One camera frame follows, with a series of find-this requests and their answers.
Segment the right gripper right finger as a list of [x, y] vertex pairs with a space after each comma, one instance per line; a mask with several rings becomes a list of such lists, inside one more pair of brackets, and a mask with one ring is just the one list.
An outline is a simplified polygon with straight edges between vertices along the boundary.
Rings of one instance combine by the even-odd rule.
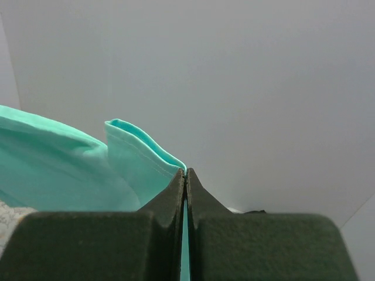
[[235, 214], [193, 169], [186, 180], [192, 280], [357, 280], [339, 229], [317, 214]]

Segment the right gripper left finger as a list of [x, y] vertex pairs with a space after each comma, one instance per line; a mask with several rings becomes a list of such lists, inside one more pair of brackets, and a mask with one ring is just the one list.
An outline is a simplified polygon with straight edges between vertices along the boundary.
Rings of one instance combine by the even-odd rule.
[[135, 212], [39, 212], [14, 230], [2, 280], [179, 280], [185, 174]]

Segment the teal t shirt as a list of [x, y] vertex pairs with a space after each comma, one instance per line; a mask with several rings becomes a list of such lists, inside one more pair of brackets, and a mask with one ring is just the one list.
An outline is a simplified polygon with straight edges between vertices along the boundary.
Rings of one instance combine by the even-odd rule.
[[135, 212], [186, 166], [138, 127], [113, 119], [107, 141], [1, 106], [1, 201], [39, 212]]

